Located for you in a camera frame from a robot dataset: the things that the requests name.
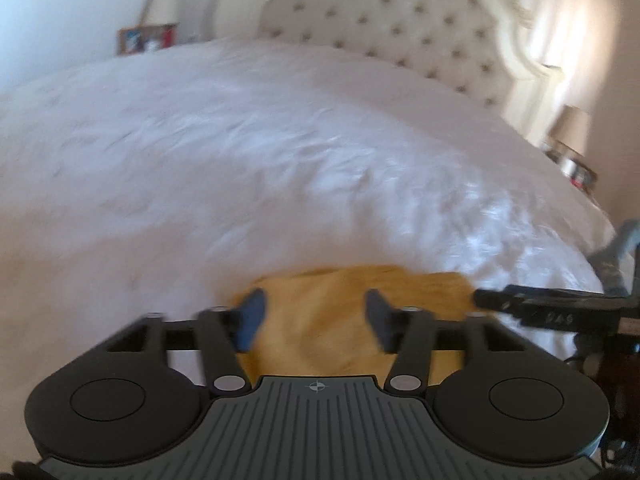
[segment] beige wall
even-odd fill
[[[0,93],[38,77],[108,59],[116,32],[146,0],[0,0]]]
[[[586,153],[600,177],[596,198],[614,224],[640,218],[640,0],[622,1],[618,44]]]

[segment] ribbed surface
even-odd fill
[[[495,464],[448,440],[419,400],[388,396],[371,378],[318,381],[265,378],[248,396],[217,400],[188,439],[138,465],[42,467],[60,480],[586,480],[598,471],[587,458]]]

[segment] black circular pad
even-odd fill
[[[527,352],[488,352],[438,387],[435,414],[461,446],[490,460],[546,465],[591,450],[609,404],[584,375]]]
[[[71,396],[71,407],[80,416],[109,422],[133,415],[145,403],[139,384],[124,379],[99,379],[83,384]]]
[[[138,352],[95,352],[41,382],[24,419],[41,453],[121,465],[171,447],[201,412],[187,377]]]
[[[489,390],[489,400],[503,415],[520,420],[542,420],[560,411],[560,390],[545,381],[519,377],[507,379]]]

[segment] upholstered headboard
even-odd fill
[[[527,25],[513,0],[219,0],[214,17],[217,38],[331,45],[436,78],[539,144],[561,73],[529,58]]]

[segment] white bedding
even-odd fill
[[[364,262],[599,290],[610,234],[499,118],[359,55],[217,41],[37,81],[0,96],[0,467],[36,458],[32,387],[146,312]]]

